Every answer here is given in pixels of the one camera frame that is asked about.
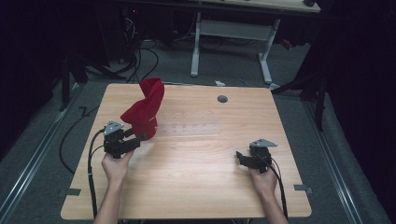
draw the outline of table leg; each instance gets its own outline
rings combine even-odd
[[[272,27],[272,29],[270,31],[270,34],[268,36],[268,40],[266,42],[266,46],[264,48],[264,52],[259,54],[260,65],[262,66],[262,75],[264,76],[264,81],[267,84],[271,84],[272,83],[271,74],[270,74],[270,71],[268,69],[268,64],[267,64],[267,57],[268,57],[268,54],[270,52],[271,46],[272,46],[272,44],[274,42],[274,38],[275,38],[276,31],[277,31],[277,28],[279,26],[279,23],[280,23],[280,19],[277,19],[274,22],[274,25],[273,25],[273,27]]]
[[[201,12],[197,12],[197,22],[195,27],[195,46],[194,46],[194,52],[192,53],[192,62],[191,62],[192,77],[198,77],[200,35],[201,35]]]

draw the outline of handheld controller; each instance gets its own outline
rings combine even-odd
[[[122,129],[123,127],[123,124],[113,120],[109,121],[105,127],[105,152],[111,154],[114,159],[120,159],[122,154],[137,149],[140,147],[140,142],[146,138],[146,135],[143,133],[136,138],[124,141],[123,139],[134,134],[134,131],[132,129],[124,131]]]
[[[239,160],[241,165],[252,169],[258,169],[260,173],[264,173],[268,170],[268,166],[272,164],[271,153],[268,147],[276,147],[277,144],[266,141],[264,139],[257,140],[250,143],[249,152],[251,157],[242,155],[242,153],[236,151],[236,158]]]

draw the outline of table surface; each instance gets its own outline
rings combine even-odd
[[[220,95],[228,102],[220,103]],[[135,84],[107,87],[70,187],[80,194],[66,196],[63,218],[92,219],[87,177],[91,140],[109,120],[121,122],[120,115],[143,97]],[[120,218],[264,217],[248,169],[235,157],[235,151],[248,155],[248,144],[260,138],[278,144],[269,149],[280,167],[289,216],[310,216],[305,192],[294,189],[302,180],[268,89],[165,85],[157,120],[156,135],[142,142],[129,163]],[[100,134],[93,148],[103,140]],[[98,207],[107,187],[104,153],[98,150],[92,158]],[[281,204],[278,187],[276,197]]]
[[[272,9],[291,10],[299,12],[320,12],[320,7],[315,3],[312,7],[304,4],[303,0],[197,0],[207,3],[221,3],[243,7],[267,7]]]

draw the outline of human hand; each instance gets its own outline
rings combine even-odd
[[[109,184],[122,184],[128,174],[128,163],[134,150],[125,153],[120,159],[114,159],[110,154],[106,153],[102,160],[102,166],[105,170]]]
[[[260,174],[259,170],[248,168],[253,177],[254,187],[262,198],[275,198],[277,178],[271,169]]]

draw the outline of hole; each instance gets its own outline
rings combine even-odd
[[[228,101],[228,98],[227,98],[227,96],[225,96],[225,95],[220,95],[220,96],[218,96],[218,101],[220,102],[220,103],[227,103],[227,101]]]

